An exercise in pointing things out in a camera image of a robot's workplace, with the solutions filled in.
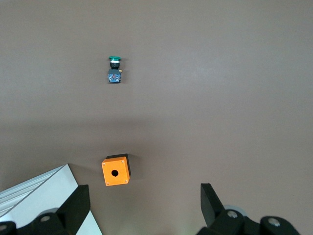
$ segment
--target bolt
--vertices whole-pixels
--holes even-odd
[[[0,225],[0,231],[6,230],[8,226],[6,224]]]
[[[50,219],[50,216],[49,215],[46,215],[46,216],[44,216],[44,217],[42,217],[41,219],[40,219],[40,222],[46,222],[46,221],[48,221]]]
[[[234,211],[229,211],[229,212],[227,212],[227,215],[228,215],[229,217],[231,217],[231,218],[234,218],[234,219],[238,217],[237,213],[234,212]]]
[[[278,221],[277,219],[275,219],[275,218],[269,218],[269,219],[268,219],[268,222],[269,222],[271,225],[275,226],[275,227],[279,227],[279,226],[280,226],[279,221]]]

